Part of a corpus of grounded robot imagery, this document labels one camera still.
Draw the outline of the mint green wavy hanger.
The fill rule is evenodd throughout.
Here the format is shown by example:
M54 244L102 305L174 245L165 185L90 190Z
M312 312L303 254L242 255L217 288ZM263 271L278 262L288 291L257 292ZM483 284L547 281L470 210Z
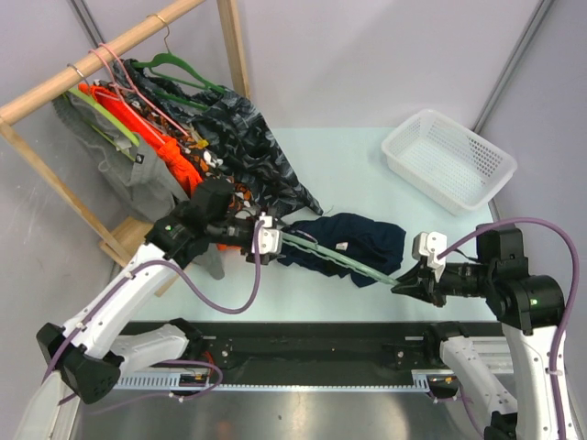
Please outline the mint green wavy hanger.
M314 255L322 260L332 262L342 268L352 270L353 272L375 280L377 282L394 287L399 284L399 281L394 279L391 275L383 274L376 269L373 269L366 264L360 263L357 260L341 255L335 250L323 247L316 242L301 238L294 234L281 232L282 243L294 247L307 254Z

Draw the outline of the navy blue shorts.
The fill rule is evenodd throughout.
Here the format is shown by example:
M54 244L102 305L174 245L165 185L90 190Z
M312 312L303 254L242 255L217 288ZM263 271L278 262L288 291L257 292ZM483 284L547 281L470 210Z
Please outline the navy blue shorts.
M300 220L283 231L335 251L386 276L399 270L403 262L406 232L398 225L358 214L340 213L316 220ZM278 262L286 267L295 264L327 277L349 276L359 288L375 283L371 277L288 244L282 246Z

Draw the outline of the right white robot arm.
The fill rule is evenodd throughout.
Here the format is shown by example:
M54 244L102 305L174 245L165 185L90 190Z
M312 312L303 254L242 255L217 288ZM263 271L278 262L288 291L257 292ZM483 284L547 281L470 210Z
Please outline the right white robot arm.
M579 433L564 371L564 342L571 303L548 275L533 275L518 220L478 225L461 239L476 241L477 256L448 263L460 243L439 232L415 237L414 267L392 291L441 307L449 295L480 297L500 324L512 362L510 394L482 360L463 324L433 324L425 334L425 361L448 367L460 384L471 423L484 439L576 439Z

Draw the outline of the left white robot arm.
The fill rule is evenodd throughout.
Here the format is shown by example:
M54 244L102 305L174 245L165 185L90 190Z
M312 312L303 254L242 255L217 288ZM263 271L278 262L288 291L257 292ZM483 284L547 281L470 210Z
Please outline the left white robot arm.
M233 185L222 179L200 183L190 200L154 223L129 263L92 302L62 325L43 325L36 338L47 362L45 374L58 373L73 398L93 404L127 372L160 363L196 364L203 345L183 320L134 336L125 349L115 341L136 311L174 276L222 314L242 314L250 308L260 287L260 267L280 253L282 233L274 207L231 214L234 194ZM252 292L237 308L213 302L184 271L216 244L240 248L256 267Z

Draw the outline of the dark camouflage shorts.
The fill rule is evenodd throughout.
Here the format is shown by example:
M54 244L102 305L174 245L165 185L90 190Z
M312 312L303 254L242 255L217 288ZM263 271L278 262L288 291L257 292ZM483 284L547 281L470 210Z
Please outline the dark camouflage shorts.
M124 85L134 83L167 116L205 139L213 157L221 160L218 169L233 179L241 198L271 206L280 215L303 208L324 213L319 201L299 182L263 115L249 99L227 88L230 96L203 112L161 101L139 89L133 72L125 66L127 60L114 67L116 79Z

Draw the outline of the grey shorts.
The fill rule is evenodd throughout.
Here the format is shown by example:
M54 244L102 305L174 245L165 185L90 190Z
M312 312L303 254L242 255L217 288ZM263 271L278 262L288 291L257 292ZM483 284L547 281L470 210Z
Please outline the grey shorts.
M57 117L89 154L129 213L154 223L188 200L188 193L155 150L135 147L88 104L67 92L52 102Z

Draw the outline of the dark green hanger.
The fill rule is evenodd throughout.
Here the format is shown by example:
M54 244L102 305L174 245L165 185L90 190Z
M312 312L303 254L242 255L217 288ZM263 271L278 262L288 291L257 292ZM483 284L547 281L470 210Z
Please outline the dark green hanger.
M125 66L142 92L174 105L203 112L231 94L170 52L158 53L151 60L130 59Z

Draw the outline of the lime green hanger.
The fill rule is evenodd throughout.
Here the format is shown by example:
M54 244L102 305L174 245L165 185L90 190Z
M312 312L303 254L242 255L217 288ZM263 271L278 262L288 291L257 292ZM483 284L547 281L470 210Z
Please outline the lime green hanger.
M77 98L81 99L87 105L89 105L95 112L101 115L107 120L113 127L115 127L122 135L124 135L135 147L139 146L138 137L131 132L121 121L119 121L114 115L112 115L106 108L99 104L95 99L73 87L68 90L70 94L73 94Z

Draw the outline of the white plastic basket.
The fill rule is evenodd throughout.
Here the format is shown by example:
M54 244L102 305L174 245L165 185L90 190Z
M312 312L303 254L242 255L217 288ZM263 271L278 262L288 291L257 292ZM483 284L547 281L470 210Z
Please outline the white plastic basket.
M511 155L432 109L407 118L381 150L391 171L455 216L489 203L517 170Z

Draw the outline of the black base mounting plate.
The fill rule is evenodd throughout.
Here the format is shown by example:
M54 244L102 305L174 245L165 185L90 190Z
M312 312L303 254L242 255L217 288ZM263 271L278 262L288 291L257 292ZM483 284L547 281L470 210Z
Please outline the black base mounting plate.
M452 323L191 322L178 365L138 371L148 389L182 393L220 380L224 391L455 390L437 331Z

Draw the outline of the wooden clothes rack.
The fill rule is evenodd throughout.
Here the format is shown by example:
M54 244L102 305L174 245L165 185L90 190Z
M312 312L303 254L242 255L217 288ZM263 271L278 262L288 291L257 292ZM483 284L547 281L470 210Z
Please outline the wooden clothes rack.
M170 3L158 13L146 17L115 39L101 44L97 49L92 49L88 55L76 61L71 67L56 73L47 81L36 85L1 107L1 137L95 231L101 238L101 249L116 263L126 264L131 260L128 249L16 132L13 125L201 4L200 1L174 1ZM216 5L233 86L239 94L250 97L249 75L238 3L236 1L218 1Z

